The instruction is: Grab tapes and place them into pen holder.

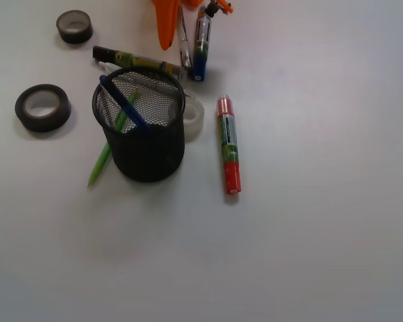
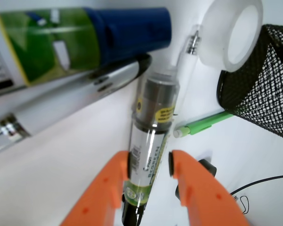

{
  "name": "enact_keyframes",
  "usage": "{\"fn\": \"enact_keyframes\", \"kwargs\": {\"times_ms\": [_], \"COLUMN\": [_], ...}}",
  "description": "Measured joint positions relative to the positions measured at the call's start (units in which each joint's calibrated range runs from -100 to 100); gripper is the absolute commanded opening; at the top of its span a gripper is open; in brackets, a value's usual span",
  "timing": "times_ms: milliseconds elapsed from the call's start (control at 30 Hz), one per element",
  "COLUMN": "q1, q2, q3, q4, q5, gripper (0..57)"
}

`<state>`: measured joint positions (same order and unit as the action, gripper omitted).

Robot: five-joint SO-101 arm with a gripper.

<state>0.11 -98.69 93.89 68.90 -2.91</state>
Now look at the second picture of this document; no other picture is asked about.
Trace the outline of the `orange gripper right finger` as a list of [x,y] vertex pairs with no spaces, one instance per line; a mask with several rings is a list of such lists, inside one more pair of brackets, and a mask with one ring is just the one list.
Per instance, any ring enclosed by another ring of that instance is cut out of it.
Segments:
[[191,226],[249,225],[234,198],[201,163],[182,150],[172,150],[168,160]]

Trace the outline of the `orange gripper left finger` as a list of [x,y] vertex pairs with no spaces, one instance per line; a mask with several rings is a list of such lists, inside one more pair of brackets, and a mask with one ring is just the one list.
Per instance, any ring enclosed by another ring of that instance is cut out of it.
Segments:
[[112,226],[128,180],[129,152],[116,153],[90,183],[62,221],[62,226]]

